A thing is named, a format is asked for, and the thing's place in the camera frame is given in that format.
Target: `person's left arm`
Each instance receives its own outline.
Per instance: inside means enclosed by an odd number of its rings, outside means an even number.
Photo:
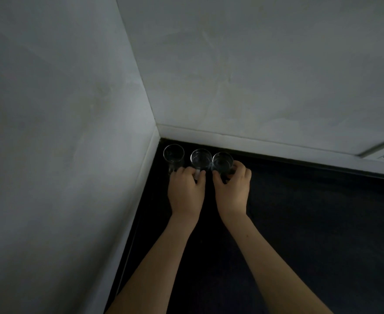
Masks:
[[[195,184],[195,169],[179,168],[170,175],[168,197],[172,216],[106,314],[163,314],[190,234],[198,222],[205,196],[205,171]]]

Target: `drinking glass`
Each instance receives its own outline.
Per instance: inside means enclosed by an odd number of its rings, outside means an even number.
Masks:
[[[209,170],[212,163],[212,155],[208,150],[199,148],[192,152],[191,163],[193,168],[196,169],[194,179],[198,180],[199,174],[202,170]]]
[[[225,183],[227,180],[227,175],[234,174],[234,170],[232,169],[232,165],[234,160],[232,156],[227,152],[218,152],[212,158],[211,170],[217,171],[222,181]]]
[[[183,166],[185,150],[178,144],[170,144],[164,149],[163,157],[168,163],[168,174],[171,174]]]

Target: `person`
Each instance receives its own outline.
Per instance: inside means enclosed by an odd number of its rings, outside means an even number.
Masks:
[[[262,237],[246,215],[251,170],[234,161],[227,184],[213,172],[220,217],[235,239],[270,313],[331,313]],[[167,311],[186,242],[198,222],[205,196],[205,171],[198,182],[195,169],[170,175],[168,198],[172,216],[162,235],[116,297],[107,314],[163,314]]]

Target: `black surface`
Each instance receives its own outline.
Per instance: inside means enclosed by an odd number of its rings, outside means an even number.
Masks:
[[[171,143],[160,142],[107,307],[171,215],[162,156]],[[202,147],[177,143],[186,157]],[[232,155],[253,172],[248,215],[320,299],[335,313],[384,313],[384,179]],[[218,216],[208,174],[200,220],[185,248],[168,313],[263,312],[250,270]]]

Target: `forearm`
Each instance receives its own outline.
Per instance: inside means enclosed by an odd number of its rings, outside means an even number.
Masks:
[[[244,214],[224,218],[271,313],[331,313]]]
[[[190,220],[172,216],[154,246],[142,260],[109,308],[112,313],[165,313],[177,269],[194,228]]]

